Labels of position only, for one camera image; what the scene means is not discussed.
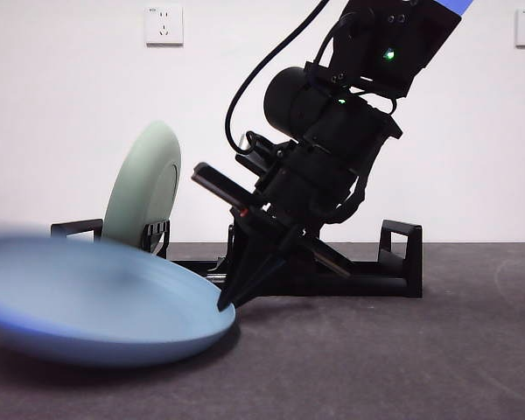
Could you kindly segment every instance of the dark gray mat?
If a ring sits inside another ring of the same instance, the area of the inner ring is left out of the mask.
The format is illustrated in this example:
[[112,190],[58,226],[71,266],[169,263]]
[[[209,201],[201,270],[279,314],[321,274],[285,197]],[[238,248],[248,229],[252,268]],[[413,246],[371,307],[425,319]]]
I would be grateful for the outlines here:
[[0,419],[525,419],[525,244],[429,244],[424,261],[422,300],[260,298],[172,366],[86,370],[0,347]]

